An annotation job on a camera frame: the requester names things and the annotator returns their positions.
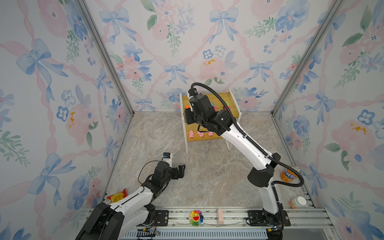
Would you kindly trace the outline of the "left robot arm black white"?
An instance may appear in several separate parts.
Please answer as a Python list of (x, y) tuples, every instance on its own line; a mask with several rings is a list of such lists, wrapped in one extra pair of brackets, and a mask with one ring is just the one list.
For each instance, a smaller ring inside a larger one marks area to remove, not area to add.
[(135, 192), (115, 203), (98, 204), (76, 239), (119, 240), (136, 226), (154, 224), (156, 207), (152, 202), (171, 180), (184, 177), (185, 168), (185, 165), (172, 168), (167, 161), (158, 161), (154, 173)]

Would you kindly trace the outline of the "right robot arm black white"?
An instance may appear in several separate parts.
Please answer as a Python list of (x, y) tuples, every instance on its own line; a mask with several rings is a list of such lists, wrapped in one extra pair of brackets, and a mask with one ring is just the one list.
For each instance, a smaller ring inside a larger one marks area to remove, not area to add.
[(251, 162), (253, 168), (248, 180), (259, 189), (266, 224), (282, 228), (282, 206), (276, 189), (271, 185), (276, 167), (271, 160), (272, 154), (253, 144), (253, 139), (240, 127), (226, 104), (223, 110), (217, 112), (208, 96), (203, 94), (190, 97), (189, 102), (190, 108), (185, 110), (187, 124), (196, 123), (223, 137)]

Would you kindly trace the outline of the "pink toy truck blue top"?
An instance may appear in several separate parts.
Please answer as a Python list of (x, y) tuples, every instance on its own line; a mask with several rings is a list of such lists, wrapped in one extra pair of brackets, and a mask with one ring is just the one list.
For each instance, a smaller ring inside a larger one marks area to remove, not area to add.
[(213, 102), (211, 102), (211, 105), (212, 105), (212, 107), (214, 108), (215, 112), (217, 112), (217, 107), (216, 107), (216, 105), (215, 105)]

